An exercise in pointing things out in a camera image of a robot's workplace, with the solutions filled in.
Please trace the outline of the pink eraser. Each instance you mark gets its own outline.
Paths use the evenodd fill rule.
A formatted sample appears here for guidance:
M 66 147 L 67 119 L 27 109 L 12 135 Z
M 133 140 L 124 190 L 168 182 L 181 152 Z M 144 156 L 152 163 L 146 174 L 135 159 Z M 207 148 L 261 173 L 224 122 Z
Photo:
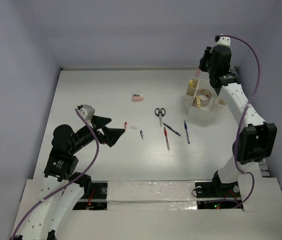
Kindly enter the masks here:
M 143 100 L 144 100 L 144 95 L 143 94 L 134 93 L 132 95 L 132 101 L 133 102 L 141 102 Z

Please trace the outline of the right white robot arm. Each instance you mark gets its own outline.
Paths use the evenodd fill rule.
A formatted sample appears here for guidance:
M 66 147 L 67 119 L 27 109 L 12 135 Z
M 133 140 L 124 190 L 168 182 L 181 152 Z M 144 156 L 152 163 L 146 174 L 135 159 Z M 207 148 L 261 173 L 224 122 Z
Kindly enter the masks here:
M 208 73 L 210 86 L 223 100 L 238 124 L 233 155 L 214 173 L 211 187 L 203 188 L 216 196 L 224 195 L 245 174 L 245 165 L 260 162 L 272 153 L 277 127 L 266 122 L 246 97 L 239 77 L 230 71 L 232 52 L 228 46 L 208 46 L 200 60 L 199 69 Z

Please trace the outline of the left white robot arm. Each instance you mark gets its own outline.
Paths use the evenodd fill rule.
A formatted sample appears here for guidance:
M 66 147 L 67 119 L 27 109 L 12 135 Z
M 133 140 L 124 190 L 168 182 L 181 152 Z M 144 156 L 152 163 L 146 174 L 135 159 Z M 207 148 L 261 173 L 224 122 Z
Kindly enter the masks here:
M 112 147 L 125 133 L 123 128 L 108 128 L 110 118 L 93 116 L 78 131 L 67 124 L 53 132 L 52 149 L 44 169 L 38 202 L 20 220 L 12 240 L 56 240 L 61 228 L 80 198 L 92 192 L 91 176 L 76 172 L 75 154 L 95 142 Z

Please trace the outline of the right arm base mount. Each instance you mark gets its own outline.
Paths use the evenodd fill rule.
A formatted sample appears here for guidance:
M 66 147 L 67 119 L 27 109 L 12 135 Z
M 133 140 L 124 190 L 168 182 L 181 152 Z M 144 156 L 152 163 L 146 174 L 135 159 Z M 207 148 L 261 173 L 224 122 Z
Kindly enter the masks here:
M 211 181 L 195 182 L 191 192 L 196 198 L 199 210 L 222 210 L 243 207 L 240 205 L 242 197 L 238 182 L 225 184 L 216 188 Z

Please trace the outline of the beige masking tape roll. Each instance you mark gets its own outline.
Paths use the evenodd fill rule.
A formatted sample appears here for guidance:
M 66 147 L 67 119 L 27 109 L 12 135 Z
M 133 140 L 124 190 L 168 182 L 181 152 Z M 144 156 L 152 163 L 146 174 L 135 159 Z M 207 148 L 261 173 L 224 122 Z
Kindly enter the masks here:
M 201 108 L 201 99 L 199 98 L 199 96 L 195 96 L 194 100 L 193 100 L 193 106 L 200 109 Z

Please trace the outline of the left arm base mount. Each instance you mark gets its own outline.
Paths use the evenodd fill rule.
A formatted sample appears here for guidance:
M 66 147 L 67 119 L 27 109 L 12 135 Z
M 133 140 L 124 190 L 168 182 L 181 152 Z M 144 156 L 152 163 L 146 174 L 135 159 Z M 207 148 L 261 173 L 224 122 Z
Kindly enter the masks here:
M 73 210 L 104 211 L 107 210 L 107 181 L 93 181 L 91 190 L 73 207 Z

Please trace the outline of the blue pen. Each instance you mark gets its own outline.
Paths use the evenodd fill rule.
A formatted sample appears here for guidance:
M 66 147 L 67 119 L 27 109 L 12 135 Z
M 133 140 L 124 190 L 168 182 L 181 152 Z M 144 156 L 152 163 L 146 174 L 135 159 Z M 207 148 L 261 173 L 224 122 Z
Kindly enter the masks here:
M 189 138 L 189 134 L 188 134 L 188 127 L 187 127 L 187 123 L 186 123 L 185 120 L 184 120 L 184 128 L 185 128 L 187 143 L 190 144 L 190 138 Z

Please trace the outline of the black scissors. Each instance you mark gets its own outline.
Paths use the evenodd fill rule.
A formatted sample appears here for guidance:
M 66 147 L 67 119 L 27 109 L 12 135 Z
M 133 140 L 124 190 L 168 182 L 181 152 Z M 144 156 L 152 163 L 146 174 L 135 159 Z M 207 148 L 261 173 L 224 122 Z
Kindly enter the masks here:
M 156 108 L 154 111 L 155 115 L 159 118 L 160 126 L 162 126 L 162 118 L 166 114 L 166 110 L 164 108 Z

